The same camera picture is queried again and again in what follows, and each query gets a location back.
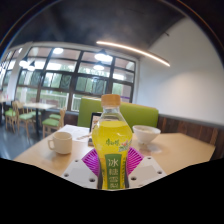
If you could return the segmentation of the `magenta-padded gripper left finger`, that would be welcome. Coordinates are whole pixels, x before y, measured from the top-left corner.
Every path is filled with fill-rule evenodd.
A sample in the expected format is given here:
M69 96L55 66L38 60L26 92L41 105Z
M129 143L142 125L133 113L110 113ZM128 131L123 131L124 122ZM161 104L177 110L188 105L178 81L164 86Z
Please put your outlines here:
M75 158L61 175L62 178L84 188L97 189L100 163L95 149L82 159Z

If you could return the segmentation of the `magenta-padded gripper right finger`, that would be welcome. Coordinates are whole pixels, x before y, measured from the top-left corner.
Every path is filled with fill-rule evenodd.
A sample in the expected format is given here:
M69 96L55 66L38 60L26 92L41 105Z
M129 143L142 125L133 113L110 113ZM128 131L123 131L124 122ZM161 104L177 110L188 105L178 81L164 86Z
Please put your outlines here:
M140 188L166 176L152 156L143 156L131 147L126 159L126 186Z

